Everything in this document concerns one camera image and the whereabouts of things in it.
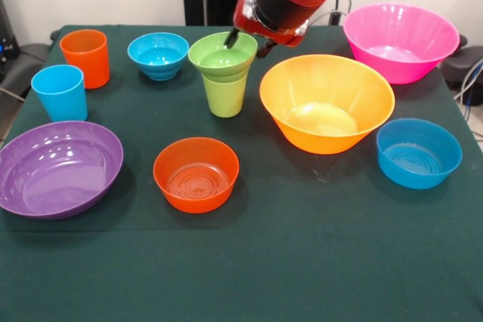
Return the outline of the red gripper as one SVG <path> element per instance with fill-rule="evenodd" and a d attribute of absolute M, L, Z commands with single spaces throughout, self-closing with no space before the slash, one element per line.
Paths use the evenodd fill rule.
<path fill-rule="evenodd" d="M 233 15 L 233 26 L 223 43 L 224 47 L 231 49 L 235 45 L 239 31 L 260 35 L 267 39 L 257 50 L 257 57 L 263 59 L 278 44 L 298 46 L 309 28 L 309 20 L 305 20 L 295 29 L 273 31 L 256 15 L 255 0 L 238 0 Z"/>

